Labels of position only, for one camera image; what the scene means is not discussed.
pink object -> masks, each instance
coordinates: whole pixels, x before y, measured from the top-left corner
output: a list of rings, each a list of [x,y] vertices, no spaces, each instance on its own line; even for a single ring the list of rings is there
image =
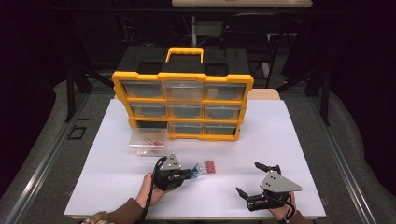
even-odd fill
[[[213,161],[207,161],[206,170],[208,174],[214,174],[216,172],[215,163]]]
[[[163,144],[160,141],[158,141],[158,140],[154,141],[154,146],[162,146],[162,145]]]

white tabletop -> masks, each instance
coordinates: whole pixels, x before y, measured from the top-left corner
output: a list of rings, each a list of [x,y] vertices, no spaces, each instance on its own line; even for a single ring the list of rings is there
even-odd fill
[[[158,158],[137,156],[129,149],[132,131],[123,104],[112,100],[64,214],[89,217],[113,211],[135,197],[143,176],[152,172]],[[216,173],[186,180],[150,207],[147,219],[263,219],[267,210],[249,212],[235,187],[249,195],[262,192],[266,173],[254,162],[279,165],[282,175],[303,187],[296,192],[298,209],[305,217],[325,217],[318,191],[291,123],[280,100],[249,100],[240,139],[206,142],[170,141],[182,169],[215,162]]]

storage organizer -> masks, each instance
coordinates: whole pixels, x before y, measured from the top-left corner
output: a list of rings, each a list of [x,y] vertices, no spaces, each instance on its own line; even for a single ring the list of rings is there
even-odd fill
[[[243,49],[201,48],[129,47],[112,78],[132,129],[229,141],[239,138],[254,81]]]

human arm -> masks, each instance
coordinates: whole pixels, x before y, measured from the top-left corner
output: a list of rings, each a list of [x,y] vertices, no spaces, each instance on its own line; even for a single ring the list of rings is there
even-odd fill
[[[105,224],[134,224],[140,218],[143,213],[143,209],[146,207],[146,200],[149,196],[151,186],[152,174],[146,174],[143,178],[142,186],[136,196],[136,198],[130,198],[128,201],[117,208],[115,211],[98,212],[91,218],[87,218],[83,224],[96,224],[99,221],[105,221]],[[168,191],[162,191],[155,188],[152,191],[150,206],[158,202]]]
[[[291,203],[294,206],[294,209],[295,209],[294,214],[293,214],[293,210],[290,208],[290,206],[287,203],[285,203],[283,205],[283,207],[269,209],[269,211],[272,213],[274,218],[277,221],[279,221],[279,223],[280,223],[280,221],[284,220],[285,217],[288,217],[288,216],[290,216],[289,224],[312,224],[313,223],[312,221],[304,218],[303,215],[300,213],[300,211],[297,210],[294,192],[290,193],[290,196],[288,198],[288,203]]]

small clear plastic box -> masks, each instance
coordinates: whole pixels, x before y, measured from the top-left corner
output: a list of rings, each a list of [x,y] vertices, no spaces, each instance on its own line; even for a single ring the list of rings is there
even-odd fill
[[[169,122],[172,133],[177,134],[201,134],[202,123],[196,122]]]
[[[205,124],[205,134],[234,135],[235,129],[236,124]]]
[[[129,148],[139,156],[167,156],[168,138],[167,129],[135,128]]]
[[[241,101],[244,97],[245,83],[218,83],[205,84],[206,100],[234,100]]]
[[[203,83],[197,81],[163,82],[167,101],[202,101]]]
[[[166,104],[169,118],[172,119],[201,119],[201,104]]]
[[[165,104],[130,103],[130,106],[137,118],[166,118]]]
[[[241,105],[205,105],[205,119],[238,120]]]
[[[160,81],[122,81],[128,97],[163,98]]]

